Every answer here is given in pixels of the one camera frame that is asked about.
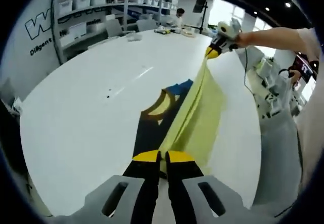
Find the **white table surface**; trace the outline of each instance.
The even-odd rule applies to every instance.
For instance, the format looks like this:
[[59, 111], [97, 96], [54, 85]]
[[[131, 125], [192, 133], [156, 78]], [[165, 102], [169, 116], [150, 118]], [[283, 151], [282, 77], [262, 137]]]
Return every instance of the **white table surface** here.
[[[140, 112], [156, 101], [162, 88], [194, 80], [211, 41], [203, 35], [142, 34], [141, 41], [123, 37], [73, 58], [23, 102], [20, 131], [26, 164], [54, 216], [74, 213], [89, 192], [124, 172], [132, 159]], [[243, 84], [244, 69], [235, 52], [210, 60], [209, 68], [227, 97], [209, 161], [211, 173], [250, 207], [261, 166], [254, 99]], [[161, 192], [166, 189], [164, 183]], [[163, 215], [163, 205], [157, 209], [162, 210], [157, 216]]]

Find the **yellow cloth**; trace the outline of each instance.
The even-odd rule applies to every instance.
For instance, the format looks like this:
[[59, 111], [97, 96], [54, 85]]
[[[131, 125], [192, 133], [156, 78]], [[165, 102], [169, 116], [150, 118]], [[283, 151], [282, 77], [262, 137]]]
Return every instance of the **yellow cloth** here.
[[[204, 174], [217, 135], [225, 96], [213, 79], [204, 59], [178, 114], [160, 146], [162, 158], [168, 150], [191, 155]], [[161, 171], [166, 172], [165, 162]]]

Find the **computer screen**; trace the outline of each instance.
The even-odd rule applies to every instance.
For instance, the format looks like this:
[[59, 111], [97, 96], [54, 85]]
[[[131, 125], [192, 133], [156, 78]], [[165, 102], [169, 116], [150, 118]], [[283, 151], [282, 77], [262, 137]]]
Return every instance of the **computer screen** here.
[[206, 1], [207, 0], [197, 0], [192, 12], [201, 13], [204, 9], [204, 5], [205, 5]]
[[307, 61], [300, 56], [296, 55], [293, 67], [295, 70], [298, 70], [306, 83], [309, 82], [309, 79], [313, 75], [313, 70], [307, 64]]

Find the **white wall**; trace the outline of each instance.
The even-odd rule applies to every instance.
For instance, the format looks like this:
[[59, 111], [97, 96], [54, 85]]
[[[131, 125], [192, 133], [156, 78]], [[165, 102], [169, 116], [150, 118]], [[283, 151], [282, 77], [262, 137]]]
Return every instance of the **white wall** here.
[[256, 17], [251, 16], [248, 13], [244, 14], [243, 22], [242, 22], [242, 32], [251, 32], [254, 28]]
[[293, 65], [296, 54], [287, 50], [275, 50], [273, 57], [281, 69], [288, 69], [288, 67]]
[[[193, 13], [193, 7], [196, 4], [197, 0], [179, 0], [178, 1], [178, 8], [183, 8], [185, 10], [185, 14], [183, 15], [183, 23], [185, 24], [190, 24], [193, 26], [200, 26], [202, 17], [203, 17], [203, 12], [201, 13]], [[204, 26], [207, 27], [208, 25], [208, 19], [209, 19], [209, 14], [210, 10], [212, 9], [213, 6], [213, 0], [207, 0], [208, 2], [208, 8], [206, 11], [206, 16], [205, 16], [205, 21], [204, 21]]]
[[1, 58], [0, 84], [9, 78], [15, 96], [21, 100], [59, 67], [50, 29], [50, 2], [31, 0], [17, 20]]

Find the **cable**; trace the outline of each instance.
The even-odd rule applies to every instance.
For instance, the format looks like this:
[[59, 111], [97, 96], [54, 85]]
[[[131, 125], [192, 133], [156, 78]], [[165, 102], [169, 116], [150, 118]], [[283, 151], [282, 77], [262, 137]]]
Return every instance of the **cable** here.
[[245, 48], [245, 68], [244, 68], [244, 86], [250, 91], [250, 93], [253, 95], [254, 97], [254, 93], [251, 91], [251, 89], [249, 89], [249, 87], [246, 84], [246, 77], [247, 77], [247, 67], [248, 67], [248, 51], [247, 48]]

